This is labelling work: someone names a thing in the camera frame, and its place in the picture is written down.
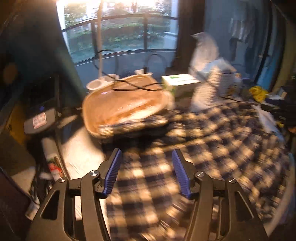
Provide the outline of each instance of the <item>cardboard box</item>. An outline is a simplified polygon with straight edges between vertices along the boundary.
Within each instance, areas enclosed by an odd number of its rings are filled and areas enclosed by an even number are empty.
[[[175,98],[176,109],[188,110],[195,88],[201,83],[190,74],[163,76],[164,88]]]

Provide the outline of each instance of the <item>ridged blue rubber pad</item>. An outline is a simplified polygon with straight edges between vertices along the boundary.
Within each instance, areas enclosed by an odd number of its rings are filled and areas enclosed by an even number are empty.
[[[172,153],[172,161],[175,169],[175,173],[177,175],[178,182],[180,184],[181,193],[187,198],[190,199],[191,191],[190,191],[190,179],[188,178],[186,171],[181,163],[181,160],[174,150]]]
[[[117,178],[118,170],[121,165],[121,161],[122,161],[121,150],[118,150],[105,178],[103,194],[105,194],[106,196],[112,192],[114,183]]]

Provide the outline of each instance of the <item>window bar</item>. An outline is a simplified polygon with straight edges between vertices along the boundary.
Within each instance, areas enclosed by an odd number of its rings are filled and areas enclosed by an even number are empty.
[[[147,15],[144,14],[144,51],[147,52],[147,39],[148,39],[148,19]]]
[[[92,37],[92,42],[94,46],[94,58],[98,57],[98,45],[96,41],[96,28],[94,26],[94,21],[91,22],[91,37]]]

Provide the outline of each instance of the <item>metal screw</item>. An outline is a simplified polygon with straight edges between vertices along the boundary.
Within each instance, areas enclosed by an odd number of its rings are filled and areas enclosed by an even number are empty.
[[[92,177],[95,177],[96,175],[99,174],[99,172],[97,170],[93,170],[89,173]]]
[[[61,177],[61,178],[59,178],[59,182],[60,182],[60,183],[63,183],[63,182],[66,181],[66,180],[67,180],[66,177]]]
[[[196,174],[195,174],[196,177],[203,177],[204,175],[205,175],[205,173],[202,172],[202,171],[198,171],[198,172],[196,172]]]
[[[230,179],[229,179],[229,182],[230,182],[230,183],[236,183],[236,181],[237,181],[237,180],[236,180],[235,178],[230,178]]]

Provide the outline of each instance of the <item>plaid blanket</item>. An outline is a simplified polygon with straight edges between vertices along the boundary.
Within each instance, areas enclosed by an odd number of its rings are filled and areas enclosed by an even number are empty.
[[[199,113],[169,111],[142,120],[100,126],[109,158],[123,153],[114,189],[106,199],[112,240],[182,240],[192,201],[180,195],[171,162],[185,159],[212,178],[236,178],[262,221],[273,217],[285,190],[289,158],[284,145],[263,131],[246,103],[222,104]],[[213,207],[215,219],[217,206]]]

